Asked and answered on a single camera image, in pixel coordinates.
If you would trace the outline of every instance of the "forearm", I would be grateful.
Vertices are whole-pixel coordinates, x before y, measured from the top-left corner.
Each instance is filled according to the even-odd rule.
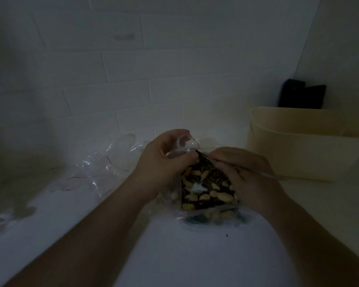
[[[359,286],[359,258],[289,199],[266,219],[285,245],[302,286]]]
[[[144,206],[126,181],[6,286],[99,286],[110,277],[122,240]]]

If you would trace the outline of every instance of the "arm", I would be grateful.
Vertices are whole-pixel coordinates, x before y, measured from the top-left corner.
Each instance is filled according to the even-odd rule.
[[[177,136],[185,134],[189,131],[168,131],[150,142],[122,186],[5,286],[108,283],[122,241],[143,206],[197,159],[195,152],[174,159],[166,157]]]
[[[273,174],[264,157],[243,149],[222,147],[209,156]],[[359,286],[359,258],[290,199],[277,180],[220,162],[215,167],[228,176],[239,198],[275,229],[302,286]]]

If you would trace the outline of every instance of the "hand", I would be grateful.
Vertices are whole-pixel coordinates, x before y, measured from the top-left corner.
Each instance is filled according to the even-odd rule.
[[[222,147],[209,153],[209,157],[237,166],[274,174],[270,163],[265,157],[244,149]],[[265,218],[289,201],[287,194],[276,179],[267,178],[251,171],[238,171],[221,162],[216,163],[215,167],[223,171],[230,179],[239,199]]]
[[[151,141],[142,153],[138,164],[127,182],[139,191],[145,203],[155,199],[178,173],[181,173],[198,158],[195,151],[169,159],[166,154],[175,146],[177,138],[190,135],[189,130],[167,131]]]

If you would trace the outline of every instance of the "right hand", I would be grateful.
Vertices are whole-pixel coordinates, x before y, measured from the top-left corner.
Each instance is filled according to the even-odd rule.
[[[221,147],[208,154],[211,159],[246,167],[255,171],[273,174],[268,160],[250,151]],[[217,162],[215,167],[230,179],[233,190],[240,200],[263,217],[271,215],[290,199],[279,181],[247,170],[238,171],[230,165]]]

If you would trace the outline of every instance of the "beige plastic container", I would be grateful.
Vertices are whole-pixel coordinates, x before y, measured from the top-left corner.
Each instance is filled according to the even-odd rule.
[[[359,136],[331,110],[256,107],[248,150],[265,156],[277,175],[333,181],[359,158]]]

